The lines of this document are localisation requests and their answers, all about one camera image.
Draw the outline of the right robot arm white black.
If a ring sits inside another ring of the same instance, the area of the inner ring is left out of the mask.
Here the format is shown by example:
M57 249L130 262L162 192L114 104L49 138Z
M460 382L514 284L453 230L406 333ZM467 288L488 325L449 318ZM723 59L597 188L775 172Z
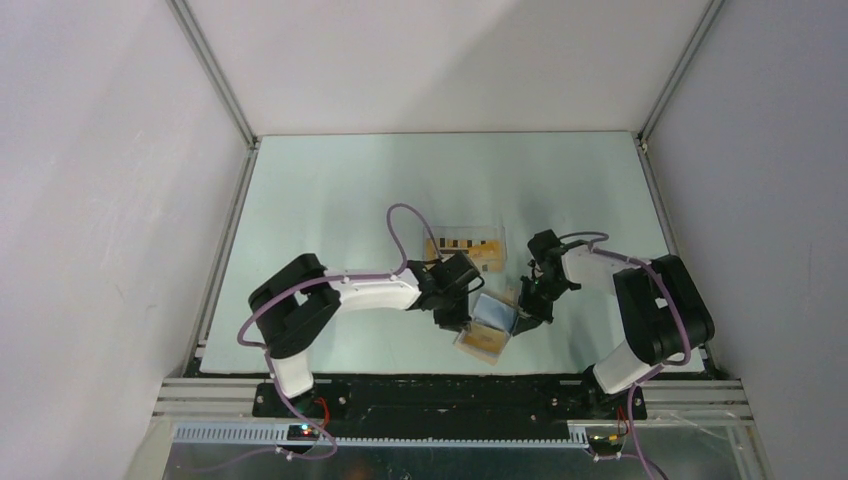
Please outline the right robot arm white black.
M585 411L606 418L621 393L662 368L687 364L715 335L712 316L682 259L667 254L642 260L601 248L602 232L535 234L527 243L531 273L521 278L515 335L554 320L554 304L567 291L594 289L613 296L624 340L587 368L581 386Z

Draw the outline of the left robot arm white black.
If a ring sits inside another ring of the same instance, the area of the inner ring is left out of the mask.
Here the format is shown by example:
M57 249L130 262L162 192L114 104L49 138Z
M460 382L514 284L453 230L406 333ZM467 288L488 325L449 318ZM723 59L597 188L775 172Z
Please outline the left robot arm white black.
M330 320L362 310L430 311L441 329L460 331L470 322L469 296L485 284L467 254L445 259L407 260L395 271L338 271L305 253L279 270L248 297L251 316L237 341L254 325L270 371L280 389L278 404L292 416L304 416L316 403L307 351Z

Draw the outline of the orange credit card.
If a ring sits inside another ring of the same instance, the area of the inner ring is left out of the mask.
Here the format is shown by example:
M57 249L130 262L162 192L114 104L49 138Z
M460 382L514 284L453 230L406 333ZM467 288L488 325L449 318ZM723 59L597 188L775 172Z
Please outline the orange credit card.
M510 336L501 330L486 327L469 328L459 338L458 344L487 355L500 355Z

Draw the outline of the clear plastic card box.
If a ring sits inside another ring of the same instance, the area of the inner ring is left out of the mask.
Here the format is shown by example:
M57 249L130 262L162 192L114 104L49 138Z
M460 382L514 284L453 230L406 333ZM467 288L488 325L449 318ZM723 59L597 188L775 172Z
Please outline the clear plastic card box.
M502 273L507 263L503 226L433 226L423 229L426 261L466 254L482 273Z

